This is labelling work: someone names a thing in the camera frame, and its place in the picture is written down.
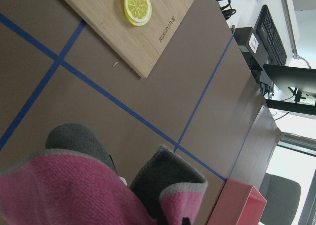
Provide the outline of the pink plastic bin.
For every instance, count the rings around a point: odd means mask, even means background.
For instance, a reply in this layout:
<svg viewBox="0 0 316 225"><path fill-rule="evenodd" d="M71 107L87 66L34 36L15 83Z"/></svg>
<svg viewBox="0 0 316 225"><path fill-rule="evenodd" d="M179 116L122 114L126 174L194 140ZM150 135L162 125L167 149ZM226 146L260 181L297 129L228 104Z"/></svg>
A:
<svg viewBox="0 0 316 225"><path fill-rule="evenodd" d="M266 199L253 185L227 179L208 220L209 225L257 225Z"/></svg>

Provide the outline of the black keyboard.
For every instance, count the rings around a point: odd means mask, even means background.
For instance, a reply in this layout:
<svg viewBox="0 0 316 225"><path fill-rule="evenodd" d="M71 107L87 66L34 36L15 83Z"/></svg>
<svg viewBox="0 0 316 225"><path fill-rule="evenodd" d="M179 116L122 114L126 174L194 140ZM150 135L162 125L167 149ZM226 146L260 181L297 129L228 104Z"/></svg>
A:
<svg viewBox="0 0 316 225"><path fill-rule="evenodd" d="M270 58L270 63L284 66L286 64L287 55L269 8L266 4L262 6L258 16L256 33L263 42L265 50Z"/></svg>

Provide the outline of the black monitor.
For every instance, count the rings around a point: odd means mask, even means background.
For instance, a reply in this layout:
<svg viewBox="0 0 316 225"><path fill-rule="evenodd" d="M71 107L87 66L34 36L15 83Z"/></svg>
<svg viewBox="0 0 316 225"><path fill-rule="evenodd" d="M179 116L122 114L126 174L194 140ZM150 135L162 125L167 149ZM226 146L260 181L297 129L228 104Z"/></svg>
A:
<svg viewBox="0 0 316 225"><path fill-rule="evenodd" d="M287 96L294 96L293 102L267 99L269 108L307 115L316 114L316 106L300 103L301 99L316 99L315 69L264 64L264 71L270 80Z"/></svg>

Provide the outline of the bamboo cutting board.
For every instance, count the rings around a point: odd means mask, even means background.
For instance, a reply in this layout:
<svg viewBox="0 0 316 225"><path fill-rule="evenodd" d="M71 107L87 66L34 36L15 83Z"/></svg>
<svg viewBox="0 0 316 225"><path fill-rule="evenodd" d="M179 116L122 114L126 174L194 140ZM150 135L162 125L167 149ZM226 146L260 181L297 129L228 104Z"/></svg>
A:
<svg viewBox="0 0 316 225"><path fill-rule="evenodd" d="M147 78L194 0L150 0L152 16L140 27L124 0L64 0L141 77Z"/></svg>

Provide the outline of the grey office chair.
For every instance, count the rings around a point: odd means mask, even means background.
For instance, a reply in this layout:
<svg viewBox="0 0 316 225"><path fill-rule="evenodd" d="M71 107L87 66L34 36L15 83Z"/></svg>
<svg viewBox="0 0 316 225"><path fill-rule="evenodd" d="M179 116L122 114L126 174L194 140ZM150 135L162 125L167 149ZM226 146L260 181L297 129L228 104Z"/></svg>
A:
<svg viewBox="0 0 316 225"><path fill-rule="evenodd" d="M290 225L298 210L301 186L298 182L266 173L259 192L267 201L260 223Z"/></svg>

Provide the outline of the pink microfiber cloth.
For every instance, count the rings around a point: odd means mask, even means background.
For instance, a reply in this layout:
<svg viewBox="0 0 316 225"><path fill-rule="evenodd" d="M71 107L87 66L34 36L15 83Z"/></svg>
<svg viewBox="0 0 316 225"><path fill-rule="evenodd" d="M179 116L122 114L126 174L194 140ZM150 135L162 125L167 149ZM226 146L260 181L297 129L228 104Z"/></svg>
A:
<svg viewBox="0 0 316 225"><path fill-rule="evenodd" d="M128 185L96 135L67 123L1 172L0 213L10 225L191 225L207 186L164 145Z"/></svg>

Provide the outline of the black power adapter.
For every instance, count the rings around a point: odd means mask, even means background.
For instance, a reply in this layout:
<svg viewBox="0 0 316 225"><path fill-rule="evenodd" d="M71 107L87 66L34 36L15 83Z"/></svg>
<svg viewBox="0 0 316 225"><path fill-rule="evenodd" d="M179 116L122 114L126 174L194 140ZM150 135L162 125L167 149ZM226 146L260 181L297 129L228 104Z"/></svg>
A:
<svg viewBox="0 0 316 225"><path fill-rule="evenodd" d="M252 27L236 28L234 32L236 43L250 70L263 71L263 65L268 61L268 53Z"/></svg>

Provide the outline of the yellow lemon slices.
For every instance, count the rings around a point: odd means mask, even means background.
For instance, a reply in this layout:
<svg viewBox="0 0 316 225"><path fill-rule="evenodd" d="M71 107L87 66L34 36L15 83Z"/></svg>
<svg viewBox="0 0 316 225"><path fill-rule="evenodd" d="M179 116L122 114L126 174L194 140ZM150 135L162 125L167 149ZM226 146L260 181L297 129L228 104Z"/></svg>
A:
<svg viewBox="0 0 316 225"><path fill-rule="evenodd" d="M146 25L152 16L150 0L124 0L124 13L127 20L134 26Z"/></svg>

